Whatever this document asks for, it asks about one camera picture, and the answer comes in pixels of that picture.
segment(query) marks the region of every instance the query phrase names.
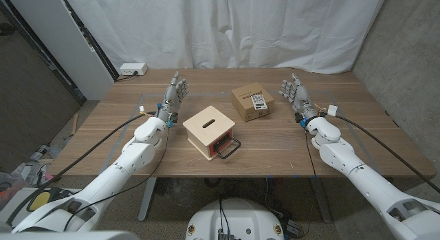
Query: white robotic arm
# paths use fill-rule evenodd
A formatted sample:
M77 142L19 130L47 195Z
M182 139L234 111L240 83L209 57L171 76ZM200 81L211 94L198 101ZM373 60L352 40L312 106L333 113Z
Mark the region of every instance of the white robotic arm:
M134 137L125 144L121 156L112 165L79 193L50 202L35 210L19 223L12 233L37 228L55 232L84 232L97 228L103 212L113 199L106 198L120 192L132 174L153 160L155 150L162 143L157 132L171 127L177 121L177 110L188 93L186 80L177 83L178 78L177 72L166 90L162 104L158 105L155 117L150 117L135 130ZM76 214L65 230L72 215L85 206L88 208Z
M311 105L299 79L283 81L283 95L296 112L296 121L310 134L321 159L344 174L376 209L396 239L438 239L440 204L401 192L354 153L353 147Z

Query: power strip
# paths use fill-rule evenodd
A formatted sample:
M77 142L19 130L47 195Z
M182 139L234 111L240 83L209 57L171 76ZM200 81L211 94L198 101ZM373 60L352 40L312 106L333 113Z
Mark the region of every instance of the power strip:
M138 75L144 75L149 68L145 63L124 63L119 69L122 75L129 76L133 75L135 71L137 71Z

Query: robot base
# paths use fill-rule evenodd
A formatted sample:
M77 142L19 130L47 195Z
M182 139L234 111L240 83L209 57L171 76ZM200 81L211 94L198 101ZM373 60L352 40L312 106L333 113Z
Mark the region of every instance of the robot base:
M280 221L268 209L249 199L231 198L221 201L233 239L283 240ZM223 217L223 233L228 225ZM231 239L221 232L220 203L214 201L192 216L186 231L186 240Z

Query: wooden table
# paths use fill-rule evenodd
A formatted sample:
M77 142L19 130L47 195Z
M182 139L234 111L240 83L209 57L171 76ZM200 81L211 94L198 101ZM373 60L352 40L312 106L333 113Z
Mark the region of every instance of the wooden table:
M283 79L291 80L295 72L308 89L311 99L321 107L339 106L344 116L376 135L407 162L428 177L436 173L433 165L399 129L351 72L338 75L312 74L297 69L181 69L190 93L179 110L179 122L170 129L168 148L153 177L310 177L314 174L307 152L305 132L294 121L294 111L286 99L277 94ZM55 174L82 155L114 128L139 114L138 107L156 110L162 101L174 69L150 69L144 76L116 83L76 132L49 172ZM231 105L231 89L260 83L275 98L274 113L244 123ZM212 105L236 122L234 136L241 148L228 159L209 162L187 141L182 122ZM128 142L134 129L146 117L119 130L66 175L97 175L110 165ZM327 117L350 142L357 155L387 177L413 177L415 174L379 144L345 122ZM318 177L341 177L309 145ZM163 151L136 175L147 175L157 165Z

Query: white curtain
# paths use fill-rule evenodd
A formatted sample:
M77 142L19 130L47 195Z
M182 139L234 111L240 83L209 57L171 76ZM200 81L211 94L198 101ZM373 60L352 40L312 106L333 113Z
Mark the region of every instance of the white curtain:
M351 69L383 0L68 0L116 68Z

